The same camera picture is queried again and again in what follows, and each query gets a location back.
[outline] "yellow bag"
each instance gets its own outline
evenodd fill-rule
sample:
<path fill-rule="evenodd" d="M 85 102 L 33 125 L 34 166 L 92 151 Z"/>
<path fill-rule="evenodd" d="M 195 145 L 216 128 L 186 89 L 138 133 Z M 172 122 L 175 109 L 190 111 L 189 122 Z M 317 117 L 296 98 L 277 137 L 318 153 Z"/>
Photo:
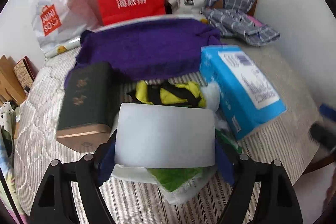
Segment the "yellow bag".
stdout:
<path fill-rule="evenodd" d="M 206 102 L 196 82 L 172 85 L 164 81 L 158 85 L 147 85 L 141 80 L 136 90 L 128 93 L 134 103 L 167 106 L 205 107 Z"/>

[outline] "wooden furniture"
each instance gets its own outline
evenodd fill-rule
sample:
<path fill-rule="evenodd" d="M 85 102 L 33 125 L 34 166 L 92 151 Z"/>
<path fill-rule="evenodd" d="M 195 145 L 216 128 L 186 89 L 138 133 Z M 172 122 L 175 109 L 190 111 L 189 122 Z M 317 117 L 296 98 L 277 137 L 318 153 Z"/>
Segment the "wooden furniture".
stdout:
<path fill-rule="evenodd" d="M 3 55 L 0 58 L 0 103 L 13 100 L 20 105 L 25 97 L 26 94 L 14 74 L 13 66 Z"/>

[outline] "dark green book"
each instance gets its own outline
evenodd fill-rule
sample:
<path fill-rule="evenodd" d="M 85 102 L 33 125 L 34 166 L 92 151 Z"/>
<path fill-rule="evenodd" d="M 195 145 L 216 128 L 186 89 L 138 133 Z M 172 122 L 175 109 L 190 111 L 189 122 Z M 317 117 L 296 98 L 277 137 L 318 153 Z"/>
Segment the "dark green book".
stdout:
<path fill-rule="evenodd" d="M 57 141 L 78 152 L 94 151 L 107 142 L 120 107 L 118 91 L 108 62 L 73 70 L 59 115 Z"/>

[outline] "gold lettering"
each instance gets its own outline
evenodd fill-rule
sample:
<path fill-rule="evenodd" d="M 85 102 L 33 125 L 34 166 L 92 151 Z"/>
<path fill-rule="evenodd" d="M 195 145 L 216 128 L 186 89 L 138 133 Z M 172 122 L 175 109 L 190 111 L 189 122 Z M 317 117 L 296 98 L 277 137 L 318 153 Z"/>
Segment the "gold lettering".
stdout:
<path fill-rule="evenodd" d="M 79 106 L 81 104 L 84 104 L 84 99 L 87 98 L 86 96 L 82 95 L 81 97 L 74 97 L 72 98 L 73 104 L 76 106 Z"/>
<path fill-rule="evenodd" d="M 85 79 L 79 79 L 78 81 L 77 81 L 77 87 L 79 87 L 79 88 L 82 88 L 83 86 L 85 86 L 85 85 L 87 85 L 87 81 L 88 81 L 89 79 L 86 77 Z"/>

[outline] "white plastic bag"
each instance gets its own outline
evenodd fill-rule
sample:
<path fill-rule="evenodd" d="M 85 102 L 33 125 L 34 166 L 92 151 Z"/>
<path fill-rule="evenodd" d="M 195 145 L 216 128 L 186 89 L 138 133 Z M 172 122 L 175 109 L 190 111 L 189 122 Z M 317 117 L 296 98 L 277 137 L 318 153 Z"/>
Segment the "white plastic bag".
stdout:
<path fill-rule="evenodd" d="M 86 0 L 31 0 L 32 27 L 40 48 L 47 53 L 61 43 L 98 27 Z"/>

